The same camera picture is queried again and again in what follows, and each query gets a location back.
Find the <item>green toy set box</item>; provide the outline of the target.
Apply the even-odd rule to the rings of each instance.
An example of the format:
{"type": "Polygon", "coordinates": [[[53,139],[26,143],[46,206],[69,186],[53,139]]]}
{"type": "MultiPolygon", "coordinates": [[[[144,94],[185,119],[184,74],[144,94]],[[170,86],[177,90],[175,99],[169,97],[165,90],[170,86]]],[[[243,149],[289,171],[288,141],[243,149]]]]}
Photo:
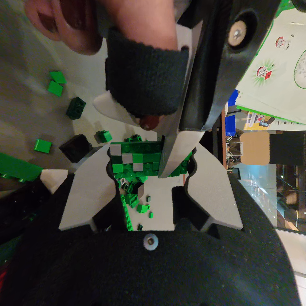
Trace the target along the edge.
{"type": "Polygon", "coordinates": [[[281,0],[274,18],[277,18],[283,11],[296,9],[299,12],[306,13],[305,0],[281,0]]]}

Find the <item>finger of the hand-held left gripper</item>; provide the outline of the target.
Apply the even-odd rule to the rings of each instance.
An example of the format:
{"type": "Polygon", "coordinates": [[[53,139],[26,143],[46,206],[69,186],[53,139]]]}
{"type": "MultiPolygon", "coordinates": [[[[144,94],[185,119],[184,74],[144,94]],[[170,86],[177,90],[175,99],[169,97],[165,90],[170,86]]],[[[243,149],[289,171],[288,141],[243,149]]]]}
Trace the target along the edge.
{"type": "Polygon", "coordinates": [[[159,172],[158,172],[158,178],[166,178],[164,176],[164,156],[166,154],[165,152],[165,135],[157,135],[157,140],[161,142],[162,149],[161,149],[161,155],[160,155],[160,161],[159,161],[159,172]]]}
{"type": "Polygon", "coordinates": [[[164,176],[167,178],[196,147],[204,132],[175,131],[165,136],[164,176]]]}

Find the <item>long black toy plate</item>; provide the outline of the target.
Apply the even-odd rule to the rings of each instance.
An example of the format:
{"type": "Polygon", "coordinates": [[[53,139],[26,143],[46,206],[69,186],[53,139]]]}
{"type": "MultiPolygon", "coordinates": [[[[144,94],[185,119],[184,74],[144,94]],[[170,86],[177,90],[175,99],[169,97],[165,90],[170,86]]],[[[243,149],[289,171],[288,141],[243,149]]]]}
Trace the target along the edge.
{"type": "Polygon", "coordinates": [[[44,205],[51,193],[37,179],[0,201],[0,243],[3,244],[19,235],[28,226],[30,218],[44,205]]]}

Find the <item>glass partition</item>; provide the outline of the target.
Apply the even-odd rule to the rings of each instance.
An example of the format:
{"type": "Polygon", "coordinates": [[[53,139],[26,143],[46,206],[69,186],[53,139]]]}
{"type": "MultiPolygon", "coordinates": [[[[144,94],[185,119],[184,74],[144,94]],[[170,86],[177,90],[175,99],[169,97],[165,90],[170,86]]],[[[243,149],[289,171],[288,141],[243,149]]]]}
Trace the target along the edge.
{"type": "Polygon", "coordinates": [[[277,229],[306,232],[305,166],[238,165],[241,184],[277,229]]]}

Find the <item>white toy brick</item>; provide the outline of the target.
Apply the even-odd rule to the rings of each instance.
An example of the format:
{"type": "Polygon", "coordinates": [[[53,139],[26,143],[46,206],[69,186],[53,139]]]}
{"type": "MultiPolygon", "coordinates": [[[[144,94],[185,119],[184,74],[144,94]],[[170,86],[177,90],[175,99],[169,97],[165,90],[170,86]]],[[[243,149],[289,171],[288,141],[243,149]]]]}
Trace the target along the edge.
{"type": "Polygon", "coordinates": [[[40,181],[54,194],[59,186],[68,176],[68,170],[64,169],[43,169],[40,174],[40,181]]]}

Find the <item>green checkered brick assembly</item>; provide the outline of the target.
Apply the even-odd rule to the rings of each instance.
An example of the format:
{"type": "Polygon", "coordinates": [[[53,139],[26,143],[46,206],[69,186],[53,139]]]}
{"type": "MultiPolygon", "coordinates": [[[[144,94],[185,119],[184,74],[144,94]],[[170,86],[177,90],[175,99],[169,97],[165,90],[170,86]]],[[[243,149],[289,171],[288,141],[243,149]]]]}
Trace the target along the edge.
{"type": "Polygon", "coordinates": [[[115,179],[158,176],[163,141],[111,142],[110,161],[115,179]]]}

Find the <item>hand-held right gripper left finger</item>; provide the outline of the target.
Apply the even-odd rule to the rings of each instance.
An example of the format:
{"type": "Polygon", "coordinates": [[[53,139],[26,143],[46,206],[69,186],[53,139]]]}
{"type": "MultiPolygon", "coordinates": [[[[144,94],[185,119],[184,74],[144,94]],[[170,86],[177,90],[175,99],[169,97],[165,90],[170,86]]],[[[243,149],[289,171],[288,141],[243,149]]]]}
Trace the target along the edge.
{"type": "Polygon", "coordinates": [[[116,184],[106,171],[108,149],[109,144],[104,145],[76,170],[59,230],[83,225],[98,230],[93,217],[116,195],[116,184]]]}

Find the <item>yellow printed box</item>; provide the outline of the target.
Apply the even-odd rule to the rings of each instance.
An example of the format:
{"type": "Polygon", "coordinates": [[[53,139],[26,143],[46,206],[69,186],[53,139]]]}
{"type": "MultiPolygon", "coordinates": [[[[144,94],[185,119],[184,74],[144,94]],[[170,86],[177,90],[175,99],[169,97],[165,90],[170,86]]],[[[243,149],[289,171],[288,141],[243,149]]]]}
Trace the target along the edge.
{"type": "Polygon", "coordinates": [[[244,130],[266,131],[274,121],[275,117],[249,112],[244,130]]]}

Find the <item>wooden table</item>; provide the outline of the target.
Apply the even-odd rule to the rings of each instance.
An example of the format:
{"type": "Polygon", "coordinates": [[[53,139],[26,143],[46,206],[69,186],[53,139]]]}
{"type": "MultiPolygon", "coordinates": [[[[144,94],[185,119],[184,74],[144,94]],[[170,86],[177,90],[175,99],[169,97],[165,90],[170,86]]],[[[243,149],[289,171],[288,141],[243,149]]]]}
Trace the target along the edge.
{"type": "Polygon", "coordinates": [[[221,139],[222,139],[222,164],[227,170],[227,144],[226,144],[226,129],[225,129],[225,108],[221,111],[221,139]]]}

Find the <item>person's left hand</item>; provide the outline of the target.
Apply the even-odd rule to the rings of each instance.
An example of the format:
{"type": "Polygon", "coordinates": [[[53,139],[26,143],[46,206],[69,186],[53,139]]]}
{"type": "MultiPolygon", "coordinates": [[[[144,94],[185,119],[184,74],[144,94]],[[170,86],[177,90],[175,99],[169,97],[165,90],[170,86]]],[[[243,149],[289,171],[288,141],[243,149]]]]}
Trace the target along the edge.
{"type": "Polygon", "coordinates": [[[173,1],[25,1],[24,10],[45,37],[81,55],[102,46],[96,2],[115,30],[108,40],[108,81],[118,102],[144,130],[178,110],[188,50],[178,50],[173,1]]]}

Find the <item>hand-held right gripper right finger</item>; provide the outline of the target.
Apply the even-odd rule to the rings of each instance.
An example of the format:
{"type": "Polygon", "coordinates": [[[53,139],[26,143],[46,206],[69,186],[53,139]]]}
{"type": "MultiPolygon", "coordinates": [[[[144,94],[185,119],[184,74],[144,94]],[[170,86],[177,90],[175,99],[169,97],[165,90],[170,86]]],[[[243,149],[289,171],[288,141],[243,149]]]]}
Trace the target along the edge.
{"type": "Polygon", "coordinates": [[[235,197],[227,170],[203,146],[197,146],[193,155],[195,172],[186,180],[187,193],[208,214],[208,220],[201,230],[208,230],[212,224],[242,229],[235,197]]]}

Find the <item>dark green studded toy brick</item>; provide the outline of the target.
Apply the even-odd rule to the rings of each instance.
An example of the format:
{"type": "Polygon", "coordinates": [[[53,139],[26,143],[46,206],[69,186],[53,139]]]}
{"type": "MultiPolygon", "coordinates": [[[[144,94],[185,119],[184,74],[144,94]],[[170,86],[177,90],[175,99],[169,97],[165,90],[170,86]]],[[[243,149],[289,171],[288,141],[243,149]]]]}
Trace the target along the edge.
{"type": "Polygon", "coordinates": [[[79,97],[74,97],[71,99],[70,104],[67,108],[66,115],[71,120],[79,119],[83,113],[86,106],[86,102],[79,97]]]}

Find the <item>white instruction booklet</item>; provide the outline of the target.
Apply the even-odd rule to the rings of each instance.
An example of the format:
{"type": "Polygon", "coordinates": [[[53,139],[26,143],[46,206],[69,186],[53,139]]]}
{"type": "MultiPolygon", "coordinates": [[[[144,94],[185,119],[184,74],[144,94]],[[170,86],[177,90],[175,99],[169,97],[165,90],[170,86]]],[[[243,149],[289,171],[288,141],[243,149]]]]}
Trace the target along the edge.
{"type": "Polygon", "coordinates": [[[236,89],[237,105],[305,124],[306,14],[282,11],[236,89]]]}

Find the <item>black sloped toy brick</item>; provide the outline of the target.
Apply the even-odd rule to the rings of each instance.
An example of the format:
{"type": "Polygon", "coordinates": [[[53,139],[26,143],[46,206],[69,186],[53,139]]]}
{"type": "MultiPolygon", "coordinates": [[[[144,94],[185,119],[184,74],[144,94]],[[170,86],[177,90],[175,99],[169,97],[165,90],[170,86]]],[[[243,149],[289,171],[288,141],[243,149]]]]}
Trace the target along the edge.
{"type": "Polygon", "coordinates": [[[83,134],[75,135],[59,147],[61,152],[71,163],[78,163],[92,150],[92,148],[92,145],[83,134]]]}

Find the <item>blue storage bin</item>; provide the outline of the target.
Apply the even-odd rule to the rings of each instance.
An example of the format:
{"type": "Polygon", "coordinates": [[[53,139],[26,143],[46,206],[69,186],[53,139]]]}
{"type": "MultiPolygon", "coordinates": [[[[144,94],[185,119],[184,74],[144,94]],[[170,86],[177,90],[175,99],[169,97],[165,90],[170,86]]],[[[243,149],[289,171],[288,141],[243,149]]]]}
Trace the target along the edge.
{"type": "Polygon", "coordinates": [[[240,92],[237,89],[233,91],[227,102],[228,107],[236,105],[236,99],[238,98],[239,93],[240,92]]]}
{"type": "Polygon", "coordinates": [[[236,134],[236,118],[234,114],[225,117],[225,133],[226,136],[235,136],[236,134]]]}

